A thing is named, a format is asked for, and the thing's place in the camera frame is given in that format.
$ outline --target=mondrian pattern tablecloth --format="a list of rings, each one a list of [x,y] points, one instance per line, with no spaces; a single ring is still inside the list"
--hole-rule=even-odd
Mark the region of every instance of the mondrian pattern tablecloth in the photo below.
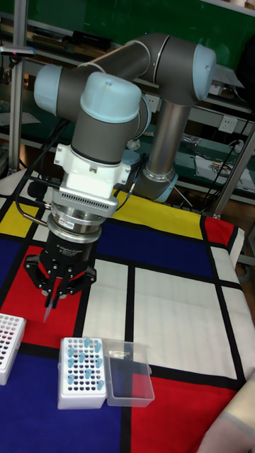
[[[61,299],[43,323],[45,297],[23,261],[41,251],[47,229],[18,213],[16,184],[17,176],[0,181],[0,307],[27,324],[0,388],[1,453],[195,453],[254,371],[255,330],[234,271],[243,231],[131,197],[92,249],[96,284]],[[25,193],[23,209],[46,219]],[[155,401],[147,408],[57,410],[66,336],[146,345]]]

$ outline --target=robotic arm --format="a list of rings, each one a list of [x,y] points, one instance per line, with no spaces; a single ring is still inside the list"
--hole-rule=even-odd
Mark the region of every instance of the robotic arm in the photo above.
[[[212,50],[158,33],[73,70],[50,65],[40,71],[37,104],[76,122],[71,145],[59,144],[55,154],[64,178],[53,190],[45,249],[24,264],[47,296],[47,314],[59,298],[96,281],[89,254],[102,223],[118,207],[111,195],[114,185],[125,185],[130,174],[121,161],[125,145],[149,124],[149,109],[130,81],[142,76],[158,84],[163,98],[152,154],[136,193],[164,201],[176,180],[174,157],[191,106],[207,96],[214,68]]]

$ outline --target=white tip box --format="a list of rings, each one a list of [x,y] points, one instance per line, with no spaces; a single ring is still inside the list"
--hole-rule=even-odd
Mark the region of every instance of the white tip box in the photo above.
[[[26,320],[0,313],[0,385],[6,385],[25,331]]]
[[[103,344],[101,338],[90,338],[89,345],[85,347],[85,338],[63,338],[59,352],[59,383],[58,383],[58,409],[99,409],[106,399],[106,376],[103,362]],[[100,343],[100,350],[95,351]],[[73,348],[73,365],[69,366],[69,350]],[[80,354],[85,354],[83,362],[79,361]],[[90,377],[86,378],[86,371],[90,370]],[[74,381],[69,384],[69,375],[74,376]],[[103,386],[98,390],[99,381]]]

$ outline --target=yellow rectangle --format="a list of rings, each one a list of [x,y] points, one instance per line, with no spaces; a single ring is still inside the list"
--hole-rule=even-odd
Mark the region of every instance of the yellow rectangle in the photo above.
[[[123,203],[126,196],[126,193],[119,193],[119,205]],[[168,233],[203,239],[199,214],[178,210],[134,195],[130,196],[126,204],[114,214],[113,218],[133,224],[146,225]]]
[[[21,205],[21,208],[23,211],[33,216],[35,216],[38,211],[38,208],[34,206]],[[0,223],[0,233],[25,238],[31,223],[30,220],[25,219],[25,217],[18,212],[15,202],[13,202]]]

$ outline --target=green wall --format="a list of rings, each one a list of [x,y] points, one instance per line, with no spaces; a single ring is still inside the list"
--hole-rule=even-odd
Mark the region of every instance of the green wall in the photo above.
[[[0,11],[13,13],[13,5],[0,0]],[[199,0],[30,0],[28,17],[119,44],[144,33],[168,33],[211,47],[217,63],[234,69],[255,34],[255,17]]]

